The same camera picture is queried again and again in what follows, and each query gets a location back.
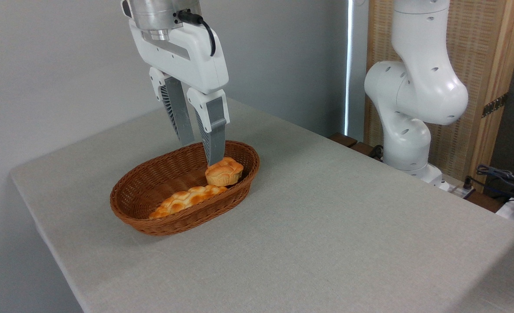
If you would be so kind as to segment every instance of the braided bread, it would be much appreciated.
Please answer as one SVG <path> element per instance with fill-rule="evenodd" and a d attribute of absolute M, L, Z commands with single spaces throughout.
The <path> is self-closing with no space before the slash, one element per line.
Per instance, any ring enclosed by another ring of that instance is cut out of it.
<path fill-rule="evenodd" d="M 183 209 L 195 206 L 203 200 L 207 200 L 212 196 L 221 194 L 227 190 L 226 187 L 217 187 L 213 185 L 197 186 L 190 188 L 188 191 L 179 191 L 172 194 L 169 198 L 164 200 L 161 205 L 149 215 L 150 220 L 155 218 L 162 218 Z"/>

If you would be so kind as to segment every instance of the wicker basket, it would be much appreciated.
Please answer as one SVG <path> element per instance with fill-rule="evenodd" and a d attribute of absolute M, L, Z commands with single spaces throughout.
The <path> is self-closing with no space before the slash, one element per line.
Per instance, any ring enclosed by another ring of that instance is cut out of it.
<path fill-rule="evenodd" d="M 175 192 L 207 185 L 207 159 L 202 143 L 189 145 L 140 164 L 122 177 L 110 194 L 110 206 L 120 220 L 142 233 L 163 236 L 190 230 L 241 202 L 259 170 L 255 149 L 237 141 L 227 141 L 226 157 L 244 166 L 240 181 L 222 194 L 164 218 L 148 216 Z"/>

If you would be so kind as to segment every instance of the pastry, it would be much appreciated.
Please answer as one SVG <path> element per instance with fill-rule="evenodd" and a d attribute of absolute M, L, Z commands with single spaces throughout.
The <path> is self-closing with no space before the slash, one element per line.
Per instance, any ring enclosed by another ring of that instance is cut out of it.
<path fill-rule="evenodd" d="M 207 183 L 214 186 L 229 186 L 237 183 L 244 167 L 233 158 L 225 157 L 205 171 Z"/>
<path fill-rule="evenodd" d="M 195 206 L 203 200 L 207 200 L 212 196 L 221 194 L 227 190 L 226 187 L 217 187 L 213 185 L 197 186 L 190 188 L 188 191 L 179 191 L 172 194 L 169 198 L 164 200 L 160 206 L 149 215 L 150 220 L 155 218 L 162 218 L 183 209 Z"/>

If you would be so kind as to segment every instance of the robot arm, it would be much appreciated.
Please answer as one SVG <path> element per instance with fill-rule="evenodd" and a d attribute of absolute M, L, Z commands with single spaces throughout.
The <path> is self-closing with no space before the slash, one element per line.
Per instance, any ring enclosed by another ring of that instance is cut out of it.
<path fill-rule="evenodd" d="M 180 142 L 194 140 L 184 83 L 190 86 L 187 97 L 197 114 L 207 162 L 219 162 L 230 122 L 222 90 L 229 77 L 220 40 L 199 15 L 199 0 L 123 0 L 122 9 Z"/>
<path fill-rule="evenodd" d="M 384 132 L 384 162 L 439 186 L 427 163 L 431 135 L 423 121 L 448 125 L 467 107 L 467 89 L 446 50 L 450 0 L 394 0 L 392 45 L 402 62 L 383 61 L 366 75 Z"/>

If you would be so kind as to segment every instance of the woven screen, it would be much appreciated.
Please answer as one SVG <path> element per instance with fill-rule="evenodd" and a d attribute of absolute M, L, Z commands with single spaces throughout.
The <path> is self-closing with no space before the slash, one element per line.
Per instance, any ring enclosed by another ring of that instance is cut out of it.
<path fill-rule="evenodd" d="M 370 2 L 368 68 L 383 60 L 400 61 L 392 48 L 392 1 Z M 488 73 L 503 11 L 502 0 L 452 0 L 448 16 L 447 47 L 452 67 L 468 89 L 466 112 L 454 124 L 430 125 L 429 162 L 447 175 L 463 179 L 470 166 L 476 142 L 480 108 L 485 105 Z M 366 103 L 365 139 L 367 144 L 382 144 L 383 135 L 377 111 Z"/>

